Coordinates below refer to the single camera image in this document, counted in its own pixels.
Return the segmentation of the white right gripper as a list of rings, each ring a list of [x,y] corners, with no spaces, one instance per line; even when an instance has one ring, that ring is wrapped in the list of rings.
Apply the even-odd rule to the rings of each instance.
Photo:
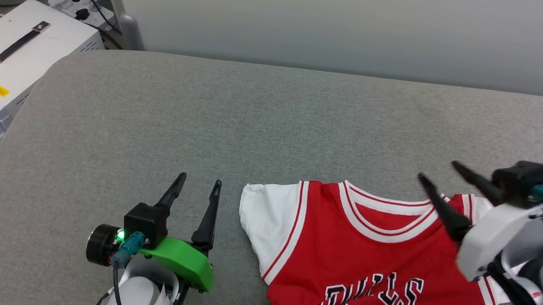
[[[417,177],[447,234],[453,242],[461,243],[456,264],[466,280],[472,281],[485,274],[500,253],[503,254],[502,264],[507,268],[539,258],[543,247],[543,223],[530,216],[540,215],[543,205],[522,209],[503,204],[501,189],[492,181],[458,160],[453,160],[451,165],[488,200],[469,201],[470,220],[443,199],[424,173],[418,173]]]

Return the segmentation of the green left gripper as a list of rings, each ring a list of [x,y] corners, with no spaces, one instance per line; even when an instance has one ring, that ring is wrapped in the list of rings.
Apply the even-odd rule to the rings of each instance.
[[[169,211],[181,194],[185,181],[186,173],[181,172],[153,207]],[[210,292],[214,283],[215,275],[211,262],[203,253],[209,253],[214,246],[221,188],[221,181],[216,180],[202,221],[192,233],[191,245],[168,236],[154,249],[140,249],[141,254],[151,256],[184,279],[192,288],[203,292]]]

